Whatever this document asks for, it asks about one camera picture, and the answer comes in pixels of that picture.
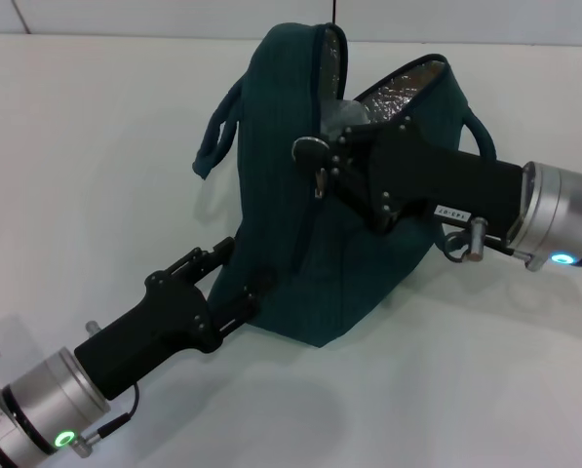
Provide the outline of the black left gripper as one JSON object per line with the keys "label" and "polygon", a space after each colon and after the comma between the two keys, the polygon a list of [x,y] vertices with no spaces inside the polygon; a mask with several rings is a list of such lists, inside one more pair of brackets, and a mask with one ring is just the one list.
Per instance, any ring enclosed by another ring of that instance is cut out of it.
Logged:
{"label": "black left gripper", "polygon": [[210,252],[195,248],[153,272],[139,304],[75,348],[76,359],[104,398],[118,397],[179,351],[212,353],[259,313],[261,300],[277,284],[272,269],[256,271],[234,292],[213,288],[208,304],[193,286],[226,265],[234,249],[235,240],[226,237]]}

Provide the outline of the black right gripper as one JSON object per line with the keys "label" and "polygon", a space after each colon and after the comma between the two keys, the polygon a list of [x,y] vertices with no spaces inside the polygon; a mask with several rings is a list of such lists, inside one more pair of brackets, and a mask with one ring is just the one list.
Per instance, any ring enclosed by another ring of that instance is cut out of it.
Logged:
{"label": "black right gripper", "polygon": [[[302,136],[291,156],[299,169],[317,169],[325,191],[368,229],[392,229],[399,210],[431,215],[441,205],[484,218],[490,234],[506,234],[520,214],[521,167],[430,144],[410,116],[347,126],[333,137]],[[368,156],[366,175],[353,159]]]}

